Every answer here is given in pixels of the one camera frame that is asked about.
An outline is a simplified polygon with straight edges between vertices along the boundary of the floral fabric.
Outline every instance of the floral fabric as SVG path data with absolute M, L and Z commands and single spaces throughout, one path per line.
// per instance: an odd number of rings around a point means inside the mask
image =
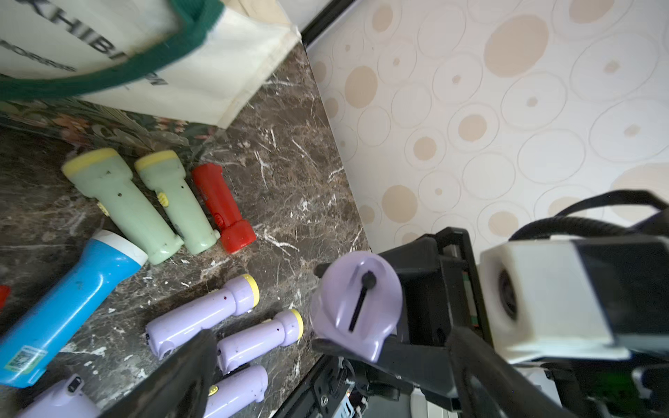
M 198 147 L 217 130 L 212 125 L 125 112 L 74 98 L 0 102 L 0 125 L 84 147 L 110 146 L 135 156 Z

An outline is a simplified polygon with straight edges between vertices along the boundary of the wallpaper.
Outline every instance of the wallpaper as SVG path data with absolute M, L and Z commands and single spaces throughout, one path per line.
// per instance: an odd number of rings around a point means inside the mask
M 669 199 L 669 3 L 360 0 L 308 49 L 373 251 Z M 631 225 L 645 207 L 580 215 Z

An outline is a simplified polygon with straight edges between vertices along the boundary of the red flashlight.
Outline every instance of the red flashlight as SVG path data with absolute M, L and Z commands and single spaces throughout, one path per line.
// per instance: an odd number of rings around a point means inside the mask
M 191 172 L 197 190 L 205 201 L 214 222 L 221 230 L 221 244 L 230 254 L 256 240 L 251 224 L 242 219 L 235 199 L 223 179 L 223 167 L 207 163 Z
M 5 301 L 7 300 L 7 297 L 9 296 L 11 289 L 9 286 L 0 286 L 0 310 L 3 308 L 5 305 Z

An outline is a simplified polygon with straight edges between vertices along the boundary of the canvas bag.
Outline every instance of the canvas bag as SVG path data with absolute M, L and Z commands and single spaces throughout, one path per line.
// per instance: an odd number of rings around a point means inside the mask
M 299 41 L 275 0 L 0 0 L 0 100 L 226 128 Z

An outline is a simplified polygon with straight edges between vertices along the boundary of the black cable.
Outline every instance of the black cable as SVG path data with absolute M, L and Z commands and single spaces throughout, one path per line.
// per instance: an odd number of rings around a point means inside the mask
M 636 233 L 627 228 L 596 219 L 580 217 L 552 217 L 530 222 L 516 231 L 509 241 L 522 239 L 544 239 L 551 235 L 574 235 L 577 237 L 611 237 Z
M 669 205 L 647 190 L 613 190 L 602 195 L 593 196 L 574 203 L 563 209 L 556 216 L 566 216 L 570 213 L 592 209 L 594 207 L 614 205 L 648 205 L 658 210 L 665 210 Z

